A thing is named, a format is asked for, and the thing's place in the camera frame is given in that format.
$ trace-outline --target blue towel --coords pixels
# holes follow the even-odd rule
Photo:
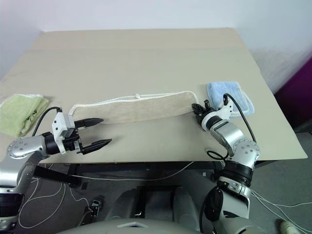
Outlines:
[[[249,97],[241,90],[236,81],[230,82],[211,82],[207,85],[207,93],[210,103],[215,110],[223,106],[223,95],[230,94],[239,104],[244,115],[251,115],[254,113],[254,106]],[[237,107],[233,106],[231,117],[238,117],[240,113]]]

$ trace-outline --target beige tabletop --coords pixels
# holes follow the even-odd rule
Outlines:
[[[261,148],[260,160],[306,158],[293,130],[242,40],[232,29],[102,30],[50,32],[38,37],[0,81],[0,100],[42,94],[68,112],[133,94],[190,90],[203,102],[211,81],[238,81],[255,113],[247,119]],[[49,113],[38,133],[51,131]],[[249,137],[241,118],[233,119]],[[205,150],[225,150],[201,130],[192,113],[153,121],[99,124],[80,131],[84,144],[113,141],[82,155],[53,155],[43,162],[96,163],[210,161]],[[0,159],[13,138],[0,135]]]

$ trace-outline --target beige towel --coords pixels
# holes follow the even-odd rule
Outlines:
[[[183,115],[198,103],[191,91],[179,93],[133,95],[92,104],[76,104],[69,111],[74,120],[98,117],[103,123],[147,121]]]

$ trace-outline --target white cable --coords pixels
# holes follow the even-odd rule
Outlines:
[[[21,215],[21,212],[22,212],[23,208],[25,207],[25,205],[26,205],[27,203],[29,203],[30,201],[35,200],[35,199],[44,198],[44,197],[51,197],[51,196],[57,195],[57,194],[61,191],[62,186],[63,186],[63,184],[61,184],[59,190],[58,190],[55,194],[53,194],[53,195],[38,196],[38,197],[32,198],[32,196],[33,196],[33,195],[35,194],[35,192],[36,192],[36,189],[37,189],[37,187],[38,187],[38,183],[39,183],[39,179],[37,179],[37,184],[36,184],[35,190],[34,190],[33,193],[31,194],[31,196],[29,197],[29,199],[23,204],[23,206],[21,207],[20,212],[19,212],[19,225],[20,225],[21,227],[25,228],[25,229],[34,228],[34,227],[36,227],[36,226],[38,226],[38,225],[44,223],[45,221],[47,221],[49,218],[51,218],[51,217],[58,211],[58,209],[60,208],[60,206],[61,206],[61,204],[62,204],[62,202],[63,202],[63,200],[64,200],[64,198],[65,198],[66,186],[65,186],[65,184],[64,184],[64,194],[63,194],[63,197],[62,197],[62,199],[61,199],[59,205],[57,206],[57,208],[53,211],[53,213],[50,214],[50,215],[49,215],[46,219],[44,219],[43,221],[41,221],[41,222],[39,222],[39,223],[37,223],[37,224],[35,224],[35,225],[33,225],[33,226],[30,226],[30,227],[23,226],[23,225],[21,224],[21,222],[20,222],[20,215]]]
[[[88,213],[90,213],[90,212],[92,212],[92,210],[87,211],[86,213],[84,213],[84,215],[83,215],[83,217],[81,218],[81,220],[79,221],[79,223],[78,223],[77,227],[79,227],[79,226],[82,224],[83,219],[84,219],[84,218],[86,217],[86,215],[87,215]]]
[[[193,162],[190,162],[189,164],[187,164],[185,167],[183,167],[180,171],[173,173],[172,175],[163,177],[163,178],[158,178],[158,179],[108,179],[108,178],[92,178],[92,177],[87,177],[87,176],[80,176],[80,175],[72,175],[75,177],[80,177],[80,178],[85,178],[85,179],[95,179],[95,180],[112,180],[112,181],[128,181],[128,180],[134,180],[134,181],[156,181],[156,180],[162,180],[162,179],[167,179],[170,178],[172,176],[175,176],[176,174],[182,172],[185,168],[187,168],[188,166],[190,166]]]
[[[75,200],[75,202],[79,202],[79,201],[81,201],[81,200],[85,200],[86,203],[87,203],[87,205],[88,205],[88,209],[89,209],[90,211],[93,211],[93,210],[90,208],[89,202],[88,202],[88,200],[87,200],[85,197],[82,197],[82,198],[80,198],[80,199],[76,199],[76,198],[74,197],[74,195],[73,195],[73,192],[72,192],[72,188],[71,188],[71,187],[69,187],[69,191],[70,191],[70,194],[72,195],[73,199]]]
[[[312,233],[312,231],[309,231],[301,226],[299,226],[298,224],[296,224],[292,219],[290,219],[286,214],[285,212],[279,208],[279,206],[284,206],[284,207],[289,207],[289,208],[292,208],[292,207],[296,207],[296,206],[299,206],[299,205],[303,205],[303,204],[311,204],[312,202],[304,202],[304,203],[298,203],[296,205],[292,205],[292,206],[286,206],[286,205],[280,205],[280,204],[274,204],[268,200],[266,200],[264,197],[262,197],[259,193],[257,193],[256,191],[252,190],[252,195],[264,206],[266,207],[270,212],[272,212],[273,214],[275,214],[276,216],[278,216],[279,218],[285,220],[283,217],[279,216],[277,213],[275,213],[274,211],[272,211],[270,208],[268,208],[261,200],[273,205],[274,207],[276,207],[277,209],[280,210],[280,212],[282,212],[282,214],[293,224],[295,225],[301,232],[307,234],[306,232],[309,232],[309,233]]]
[[[259,193],[257,193],[256,191],[253,190],[253,192],[258,195],[258,197],[260,197],[262,200],[265,200],[267,202],[269,202],[268,200],[266,200],[264,197],[262,197]],[[309,202],[302,202],[302,203],[298,203],[298,204],[295,204],[295,205],[281,205],[281,204],[274,204],[275,206],[282,206],[282,207],[288,207],[288,208],[293,208],[293,207],[297,207],[297,206],[302,206],[302,205],[309,205],[309,204],[312,204],[312,201],[309,201]]]
[[[264,200],[265,202],[268,202],[269,204],[271,204],[271,205],[275,206],[277,209],[279,209],[279,210],[282,212],[282,214],[283,214],[293,225],[295,225],[300,231],[304,232],[304,230],[305,230],[306,232],[312,233],[312,231],[309,231],[309,230],[307,230],[307,229],[305,229],[305,228],[299,226],[298,224],[296,224],[296,223],[295,223],[291,218],[289,218],[289,217],[285,214],[285,212],[284,212],[281,208],[279,208],[276,204],[274,204],[274,203],[272,203],[272,202],[266,200],[266,199],[263,198],[260,194],[258,194],[256,191],[253,191],[253,193],[254,193],[253,196],[254,196],[254,195],[257,195],[257,196],[259,196],[259,199],[262,199],[262,200]]]

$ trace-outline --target light green towel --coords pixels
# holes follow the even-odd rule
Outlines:
[[[0,106],[0,131],[13,137],[26,135],[48,102],[42,95],[11,96]]]

